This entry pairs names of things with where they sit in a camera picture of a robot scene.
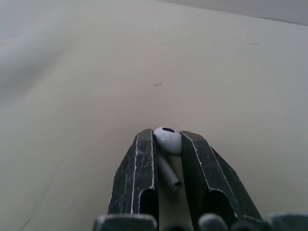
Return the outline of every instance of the earbud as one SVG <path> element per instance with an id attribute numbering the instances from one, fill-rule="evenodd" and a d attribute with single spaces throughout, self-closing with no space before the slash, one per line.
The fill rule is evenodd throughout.
<path id="1" fill-rule="evenodd" d="M 182 138 L 178 131 L 171 128 L 160 127 L 154 131 L 159 147 L 174 155 L 182 153 Z"/>

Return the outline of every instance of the metal clamp jaw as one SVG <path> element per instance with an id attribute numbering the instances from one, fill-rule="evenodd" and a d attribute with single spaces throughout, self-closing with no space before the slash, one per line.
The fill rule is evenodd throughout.
<path id="1" fill-rule="evenodd" d="M 305 215 L 276 215 L 265 222 L 228 163 L 201 135 L 181 134 L 185 191 L 195 231 L 308 230 Z M 116 171 L 109 215 L 97 218 L 94 231 L 157 230 L 155 157 L 153 131 L 146 129 L 136 135 Z"/>

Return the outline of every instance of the beige surface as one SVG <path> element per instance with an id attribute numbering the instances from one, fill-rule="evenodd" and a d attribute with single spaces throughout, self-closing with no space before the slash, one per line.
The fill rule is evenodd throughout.
<path id="1" fill-rule="evenodd" d="M 1 1 L 0 230 L 90 230 L 161 125 L 208 139 L 262 215 L 307 211 L 307 41 L 152 0 Z"/>

